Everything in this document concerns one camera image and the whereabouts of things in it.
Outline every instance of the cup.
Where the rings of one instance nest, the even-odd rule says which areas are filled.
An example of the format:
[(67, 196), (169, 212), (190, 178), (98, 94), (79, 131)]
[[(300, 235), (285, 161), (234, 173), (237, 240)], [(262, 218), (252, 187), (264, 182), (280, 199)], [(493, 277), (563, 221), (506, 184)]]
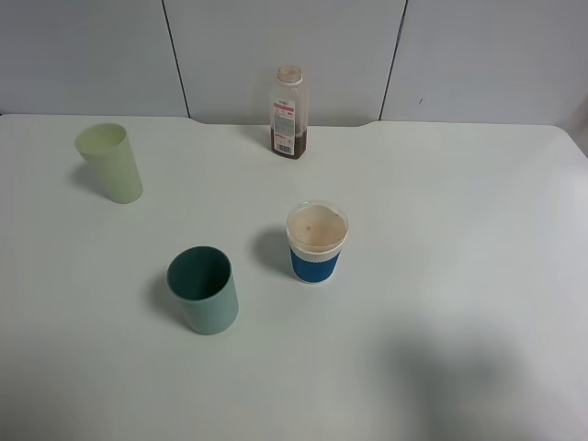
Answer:
[(139, 198), (143, 185), (124, 127), (97, 124), (77, 135), (74, 145), (90, 164), (110, 200), (128, 204)]
[(288, 215), (287, 231), (294, 273), (303, 282), (331, 276), (347, 237), (347, 217), (335, 205), (311, 200)]
[(239, 303), (231, 262), (216, 248), (185, 250), (167, 269), (167, 285), (178, 298), (188, 324), (199, 334), (221, 333), (237, 317)]

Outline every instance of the brown liquid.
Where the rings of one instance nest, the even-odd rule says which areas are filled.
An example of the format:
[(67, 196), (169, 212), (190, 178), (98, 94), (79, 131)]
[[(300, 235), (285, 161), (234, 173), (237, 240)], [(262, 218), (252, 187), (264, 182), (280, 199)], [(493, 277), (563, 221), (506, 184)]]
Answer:
[(274, 130), (272, 129), (272, 152), (275, 154), (279, 154), (285, 158), (289, 159), (298, 159), (302, 156), (304, 152), (306, 152), (306, 130), (301, 135), (296, 135), (294, 138), (294, 154), (287, 154), (283, 152), (279, 152), (274, 148)]

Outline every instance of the white table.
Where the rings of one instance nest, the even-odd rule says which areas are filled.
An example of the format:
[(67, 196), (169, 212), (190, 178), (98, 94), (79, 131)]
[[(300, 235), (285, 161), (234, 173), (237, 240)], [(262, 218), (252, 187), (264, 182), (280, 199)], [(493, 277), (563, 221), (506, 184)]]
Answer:
[[(74, 150), (100, 121), (129, 131), (132, 204), (97, 194)], [(0, 118), (0, 438), (588, 439), (588, 161), (566, 133), (312, 127), (298, 161), (267, 139)], [(350, 222), (320, 286), (292, 277), (284, 236), (310, 198)], [(165, 290), (197, 244), (231, 258), (241, 305), (214, 336)]]

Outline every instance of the plastic bottle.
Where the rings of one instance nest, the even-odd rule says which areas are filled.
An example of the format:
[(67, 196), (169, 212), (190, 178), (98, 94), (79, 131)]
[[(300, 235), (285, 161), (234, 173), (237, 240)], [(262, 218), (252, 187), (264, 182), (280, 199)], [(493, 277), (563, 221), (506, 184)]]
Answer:
[(270, 94), (272, 152), (298, 159), (306, 151), (309, 96), (298, 66), (285, 65), (277, 70)]

